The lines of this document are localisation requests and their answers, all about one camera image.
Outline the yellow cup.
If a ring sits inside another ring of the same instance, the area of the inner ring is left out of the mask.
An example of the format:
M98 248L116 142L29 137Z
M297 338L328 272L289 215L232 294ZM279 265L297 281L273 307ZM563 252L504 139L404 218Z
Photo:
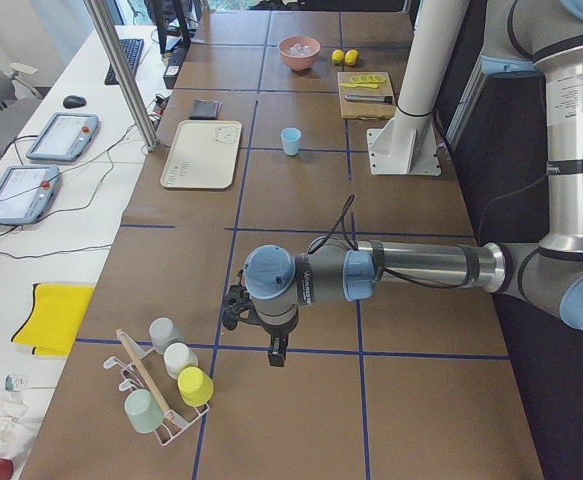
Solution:
M178 376L177 385L183 401L191 407L206 404L214 393L212 378L196 366L184 368Z

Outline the white cup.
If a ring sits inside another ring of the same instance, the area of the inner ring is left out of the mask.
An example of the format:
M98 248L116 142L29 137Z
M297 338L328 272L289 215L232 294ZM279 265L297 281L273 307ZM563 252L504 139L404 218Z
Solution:
M167 374L177 380L180 373L187 367L198 366L197 354L185 343L170 344L163 354Z

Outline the green cup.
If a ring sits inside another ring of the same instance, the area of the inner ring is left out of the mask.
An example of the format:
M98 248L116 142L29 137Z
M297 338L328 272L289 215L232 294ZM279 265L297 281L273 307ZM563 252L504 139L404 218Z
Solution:
M133 429L141 434L154 432L163 422L163 411L149 390L133 390L124 403Z

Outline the light blue cup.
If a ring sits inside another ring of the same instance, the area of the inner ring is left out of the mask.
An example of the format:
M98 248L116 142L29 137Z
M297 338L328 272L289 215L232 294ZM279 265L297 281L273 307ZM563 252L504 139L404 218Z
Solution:
M284 128L280 132L280 139L282 143L283 152L287 156L295 156L300 150L300 140L302 132L295 127Z

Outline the cream bear tray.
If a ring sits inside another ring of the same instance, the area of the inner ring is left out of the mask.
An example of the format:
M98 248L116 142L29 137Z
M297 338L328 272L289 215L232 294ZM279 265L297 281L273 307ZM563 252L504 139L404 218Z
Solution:
M180 122L160 184L167 189L228 188L234 178L241 133L238 121Z

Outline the grey folded cloth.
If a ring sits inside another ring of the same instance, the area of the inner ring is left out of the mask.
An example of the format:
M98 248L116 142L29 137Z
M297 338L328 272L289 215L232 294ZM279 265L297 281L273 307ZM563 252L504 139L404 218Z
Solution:
M221 102L217 100L195 99L189 118L192 120L217 120L221 106Z

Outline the yellow cloth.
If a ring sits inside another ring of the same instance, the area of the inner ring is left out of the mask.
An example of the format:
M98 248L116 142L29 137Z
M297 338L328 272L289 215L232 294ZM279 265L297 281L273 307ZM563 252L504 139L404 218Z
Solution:
M67 356L94 290L91 285L35 284L32 309L11 342L31 347L33 355Z

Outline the yellow plastic knife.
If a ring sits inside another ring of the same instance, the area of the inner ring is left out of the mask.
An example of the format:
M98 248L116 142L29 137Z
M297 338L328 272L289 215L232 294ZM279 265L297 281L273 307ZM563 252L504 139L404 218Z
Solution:
M349 89L372 89L372 90L376 90L379 89L379 84L375 84L375 83L351 83L351 82L345 82L345 83L340 83L339 84L340 87L343 88L349 88Z

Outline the pink bowl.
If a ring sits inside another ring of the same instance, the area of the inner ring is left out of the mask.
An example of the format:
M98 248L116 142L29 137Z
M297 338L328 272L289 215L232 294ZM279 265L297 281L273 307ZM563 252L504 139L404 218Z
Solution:
M278 43L278 52L283 63L294 72L311 69L320 50L320 42L309 36L290 36Z

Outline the whole lemon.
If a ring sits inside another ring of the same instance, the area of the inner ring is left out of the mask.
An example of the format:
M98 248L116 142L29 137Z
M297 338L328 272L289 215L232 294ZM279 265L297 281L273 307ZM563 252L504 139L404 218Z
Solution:
M341 49L336 49L331 54L331 61L335 65L342 64L345 59L345 53Z
M347 66L356 66L360 57L360 53L357 49L349 49L345 52L344 63Z

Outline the white crumpled bag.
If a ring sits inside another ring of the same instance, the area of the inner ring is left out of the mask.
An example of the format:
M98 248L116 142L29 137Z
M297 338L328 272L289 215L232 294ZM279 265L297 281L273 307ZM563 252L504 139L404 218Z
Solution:
M7 391L0 397L0 458L15 460L33 445L42 422L24 402L21 392Z

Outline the upper teach pendant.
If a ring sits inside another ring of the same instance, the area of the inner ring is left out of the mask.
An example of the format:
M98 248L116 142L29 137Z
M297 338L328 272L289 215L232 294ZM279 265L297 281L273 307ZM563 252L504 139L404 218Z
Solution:
M33 161L72 162L95 137L100 121L95 114L56 112L26 153Z

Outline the teach pendant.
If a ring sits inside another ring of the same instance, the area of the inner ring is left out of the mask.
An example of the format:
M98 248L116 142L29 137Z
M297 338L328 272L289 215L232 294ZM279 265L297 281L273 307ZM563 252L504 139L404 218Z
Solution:
M58 166L12 166L0 180L0 225L35 223L50 206L59 184Z
M95 114L56 112L26 153L33 161L72 162L95 137L100 121Z

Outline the lower teach pendant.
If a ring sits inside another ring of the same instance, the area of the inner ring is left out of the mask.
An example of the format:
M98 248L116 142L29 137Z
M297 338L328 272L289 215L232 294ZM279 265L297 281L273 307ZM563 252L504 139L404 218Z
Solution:
M58 166L12 166L0 180L0 225L35 223L50 206L59 184Z

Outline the black computer mouse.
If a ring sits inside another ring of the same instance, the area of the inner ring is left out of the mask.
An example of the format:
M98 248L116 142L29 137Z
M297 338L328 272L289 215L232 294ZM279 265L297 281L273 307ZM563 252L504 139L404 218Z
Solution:
M66 109L81 108L86 105L87 101L79 95L69 95L63 99L63 107Z

